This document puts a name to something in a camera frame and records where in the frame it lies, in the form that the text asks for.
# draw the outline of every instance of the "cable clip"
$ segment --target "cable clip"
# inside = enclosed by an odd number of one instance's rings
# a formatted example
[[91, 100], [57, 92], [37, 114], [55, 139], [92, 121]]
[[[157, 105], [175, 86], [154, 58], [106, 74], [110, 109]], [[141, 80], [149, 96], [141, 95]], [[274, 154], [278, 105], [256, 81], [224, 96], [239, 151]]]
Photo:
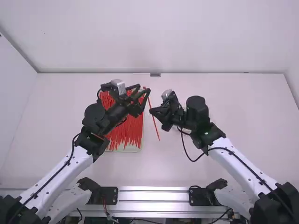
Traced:
[[111, 216], [109, 212], [106, 212], [106, 217], [108, 221], [113, 221], [114, 223], [118, 223], [118, 219], [116, 217]]

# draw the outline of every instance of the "white wall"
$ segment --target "white wall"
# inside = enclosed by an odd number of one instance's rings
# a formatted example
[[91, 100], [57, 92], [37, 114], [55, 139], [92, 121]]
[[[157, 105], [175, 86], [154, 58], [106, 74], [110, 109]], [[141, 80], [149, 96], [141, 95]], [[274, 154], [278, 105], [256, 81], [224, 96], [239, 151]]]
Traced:
[[41, 72], [283, 72], [299, 103], [297, 0], [2, 0]]
[[0, 169], [35, 82], [37, 73], [26, 60], [0, 37]]

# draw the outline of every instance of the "red straw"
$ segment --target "red straw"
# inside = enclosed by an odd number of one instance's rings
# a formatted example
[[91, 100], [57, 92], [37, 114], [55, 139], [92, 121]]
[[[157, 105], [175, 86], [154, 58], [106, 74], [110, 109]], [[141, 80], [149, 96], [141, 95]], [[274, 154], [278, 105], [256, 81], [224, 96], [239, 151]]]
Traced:
[[[149, 107], [151, 109], [150, 97], [148, 98], [148, 101], [149, 101]], [[156, 129], [156, 133], [157, 133], [158, 139], [160, 140], [160, 135], [159, 135], [159, 132], [158, 132], [158, 128], [157, 128], [157, 125], [156, 125], [156, 121], [155, 121], [154, 115], [151, 115], [151, 116], [153, 117], [153, 121], [154, 121], [154, 125], [155, 125], [155, 129]]]

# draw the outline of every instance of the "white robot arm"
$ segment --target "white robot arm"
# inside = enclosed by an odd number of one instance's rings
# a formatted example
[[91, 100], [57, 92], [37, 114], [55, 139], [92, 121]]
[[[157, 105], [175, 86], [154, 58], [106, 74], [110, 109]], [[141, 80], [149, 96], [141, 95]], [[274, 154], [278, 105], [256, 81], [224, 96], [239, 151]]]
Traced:
[[[133, 90], [130, 96], [127, 95], [129, 90]], [[115, 100], [108, 110], [99, 98], [100, 91], [108, 91]], [[97, 92], [97, 103], [85, 110], [83, 128], [73, 138], [72, 150], [43, 179], [17, 198], [0, 196], [0, 223], [55, 224], [76, 207], [86, 204], [92, 191], [100, 187], [92, 180], [83, 178], [71, 190], [62, 192], [104, 153], [110, 142], [106, 138], [108, 133], [122, 124], [128, 114], [135, 118], [142, 114], [149, 94], [149, 88], [140, 91], [139, 84], [126, 87], [119, 79], [102, 84]]]
[[[149, 111], [162, 123], [162, 129], [168, 132], [173, 125], [180, 127], [178, 130], [181, 132], [182, 140], [183, 133], [189, 135], [196, 148], [203, 151], [202, 155], [209, 155], [220, 163], [241, 185], [254, 206], [246, 210], [244, 203], [225, 196], [219, 190], [214, 190], [218, 202], [250, 218], [253, 224], [299, 223], [297, 189], [288, 182], [278, 184], [240, 153], [225, 133], [210, 121], [209, 109], [203, 97], [189, 97], [186, 101], [186, 111], [173, 90], [166, 90], [162, 94], [162, 100], [159, 107]], [[183, 128], [191, 130], [191, 133], [183, 132]]]

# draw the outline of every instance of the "bundle of red sticks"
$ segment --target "bundle of red sticks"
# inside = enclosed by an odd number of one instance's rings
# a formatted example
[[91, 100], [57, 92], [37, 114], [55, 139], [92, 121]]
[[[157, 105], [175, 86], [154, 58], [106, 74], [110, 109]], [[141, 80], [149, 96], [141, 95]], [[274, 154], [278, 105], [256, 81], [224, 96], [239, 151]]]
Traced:
[[[127, 95], [130, 96], [132, 91], [128, 91]], [[109, 92], [101, 92], [100, 99], [106, 110], [110, 108], [114, 103], [114, 99], [110, 96]], [[120, 126], [115, 127], [108, 135], [110, 145], [106, 149], [107, 151], [119, 151], [126, 150], [127, 146], [135, 146], [141, 149], [143, 135], [143, 113], [134, 118], [128, 115], [127, 120]]]

